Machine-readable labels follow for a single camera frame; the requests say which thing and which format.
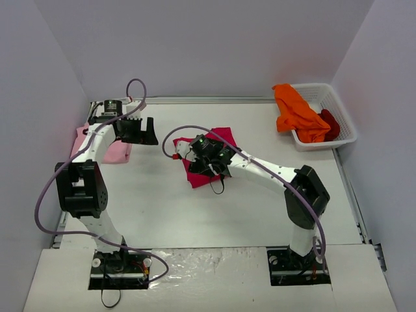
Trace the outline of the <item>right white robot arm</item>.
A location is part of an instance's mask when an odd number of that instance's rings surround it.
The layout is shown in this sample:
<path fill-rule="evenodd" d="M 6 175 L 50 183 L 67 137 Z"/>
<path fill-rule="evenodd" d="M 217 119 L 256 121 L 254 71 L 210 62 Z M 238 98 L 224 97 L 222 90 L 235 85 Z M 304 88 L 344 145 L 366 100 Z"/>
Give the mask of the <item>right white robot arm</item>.
<path fill-rule="evenodd" d="M 287 216 L 293 223 L 288 259 L 295 268 L 311 262 L 316 232 L 330 195 L 316 171 L 284 167 L 253 157 L 238 147 L 198 135 L 190 142 L 179 141 L 176 152 L 189 162 L 189 172 L 206 177 L 241 178 L 285 197 Z"/>

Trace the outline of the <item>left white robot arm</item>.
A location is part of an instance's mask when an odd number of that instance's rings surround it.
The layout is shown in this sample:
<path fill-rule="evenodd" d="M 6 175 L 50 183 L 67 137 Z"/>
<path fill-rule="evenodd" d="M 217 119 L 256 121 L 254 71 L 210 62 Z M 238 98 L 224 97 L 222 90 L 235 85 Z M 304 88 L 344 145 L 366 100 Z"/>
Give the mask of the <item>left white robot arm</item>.
<path fill-rule="evenodd" d="M 123 251 L 124 237 L 106 211 L 109 201 L 100 166 L 115 142 L 156 146 L 159 141 L 152 117 L 143 120 L 145 103 L 127 96 L 100 102 L 101 114 L 88 119 L 85 138 L 70 164 L 58 163 L 56 185 L 60 208 L 78 219 L 96 243 L 96 250 L 109 255 L 107 264 L 117 272 L 127 270 L 131 256 Z"/>

